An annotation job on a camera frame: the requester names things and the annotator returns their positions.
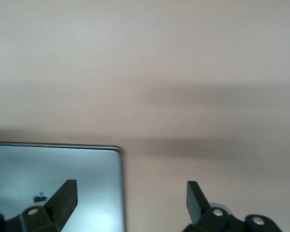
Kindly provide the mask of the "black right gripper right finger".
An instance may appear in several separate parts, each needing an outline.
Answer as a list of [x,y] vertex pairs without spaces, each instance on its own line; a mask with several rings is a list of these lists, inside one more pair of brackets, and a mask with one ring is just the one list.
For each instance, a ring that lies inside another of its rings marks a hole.
[[186,205],[191,219],[185,232],[280,232],[270,218],[248,215],[237,219],[230,210],[218,203],[209,203],[196,181],[187,182]]

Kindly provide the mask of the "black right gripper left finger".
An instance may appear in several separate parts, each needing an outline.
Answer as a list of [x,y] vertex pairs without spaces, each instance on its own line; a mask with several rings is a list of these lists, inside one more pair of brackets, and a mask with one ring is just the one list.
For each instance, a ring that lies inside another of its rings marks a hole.
[[0,213],[0,232],[60,232],[77,204],[77,181],[67,180],[43,205],[30,206],[9,220]]

